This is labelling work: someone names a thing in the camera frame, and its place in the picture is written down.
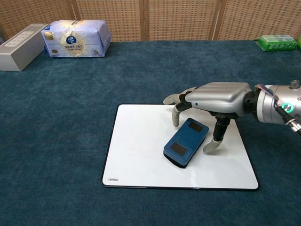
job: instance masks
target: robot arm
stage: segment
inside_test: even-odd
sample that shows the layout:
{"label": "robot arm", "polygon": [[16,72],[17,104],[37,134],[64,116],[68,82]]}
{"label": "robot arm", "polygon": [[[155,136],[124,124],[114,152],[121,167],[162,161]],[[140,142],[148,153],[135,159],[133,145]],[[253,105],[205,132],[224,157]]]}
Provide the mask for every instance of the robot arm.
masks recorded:
{"label": "robot arm", "polygon": [[179,125],[180,112],[192,107],[216,117],[212,142],[204,147],[204,152],[220,145],[231,119],[248,113],[261,122],[290,125],[301,135],[301,88],[298,81],[292,81],[291,86],[257,85],[255,91],[243,82],[212,82],[169,95],[163,103],[175,104],[172,115],[175,127]]}

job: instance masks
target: white tissue pack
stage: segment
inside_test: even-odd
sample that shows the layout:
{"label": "white tissue pack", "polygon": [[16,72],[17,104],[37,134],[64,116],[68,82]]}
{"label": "white tissue pack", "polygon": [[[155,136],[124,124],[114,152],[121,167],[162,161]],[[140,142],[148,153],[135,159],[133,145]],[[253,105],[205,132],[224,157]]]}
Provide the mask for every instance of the white tissue pack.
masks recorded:
{"label": "white tissue pack", "polygon": [[104,57],[111,34],[104,20],[60,20],[41,31],[51,57]]}

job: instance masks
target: table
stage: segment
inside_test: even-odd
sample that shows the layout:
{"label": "table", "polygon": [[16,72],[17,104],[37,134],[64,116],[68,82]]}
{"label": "table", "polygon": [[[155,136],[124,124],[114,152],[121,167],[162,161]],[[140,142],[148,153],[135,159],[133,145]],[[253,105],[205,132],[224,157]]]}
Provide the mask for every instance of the table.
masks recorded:
{"label": "table", "polygon": [[237,125],[258,191],[105,188],[100,177],[119,104],[213,81],[289,85],[300,59],[253,41],[115,42],[105,58],[40,54],[0,72],[1,224],[298,225],[300,137],[252,115]]}

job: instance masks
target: woven panel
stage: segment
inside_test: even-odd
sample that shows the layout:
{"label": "woven panel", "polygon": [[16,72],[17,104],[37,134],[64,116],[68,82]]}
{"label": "woven panel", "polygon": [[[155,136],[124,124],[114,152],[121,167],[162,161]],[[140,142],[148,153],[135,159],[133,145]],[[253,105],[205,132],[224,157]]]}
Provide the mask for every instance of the woven panel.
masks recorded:
{"label": "woven panel", "polygon": [[216,0],[149,0],[150,40],[207,40]]}
{"label": "woven panel", "polygon": [[76,0],[81,20],[105,20],[112,41],[141,40],[139,0]]}
{"label": "woven panel", "polygon": [[261,35],[301,31],[301,0],[228,0],[219,40],[254,40]]}
{"label": "woven panel", "polygon": [[62,19],[74,19],[65,0],[0,0],[0,27],[7,38],[30,24],[49,24]]}

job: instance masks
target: mouse pad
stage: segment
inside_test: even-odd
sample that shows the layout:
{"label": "mouse pad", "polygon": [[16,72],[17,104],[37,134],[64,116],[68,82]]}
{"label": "mouse pad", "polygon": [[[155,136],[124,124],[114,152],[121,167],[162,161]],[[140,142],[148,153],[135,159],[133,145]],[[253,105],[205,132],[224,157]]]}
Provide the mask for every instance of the mouse pad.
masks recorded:
{"label": "mouse pad", "polygon": [[117,109],[101,182],[105,187],[158,189],[255,190],[258,182],[234,120],[218,149],[203,153],[213,136],[215,117],[191,108],[180,114],[179,127],[193,118],[209,132],[186,168],[172,164],[163,148],[179,127],[173,105],[120,105]]}

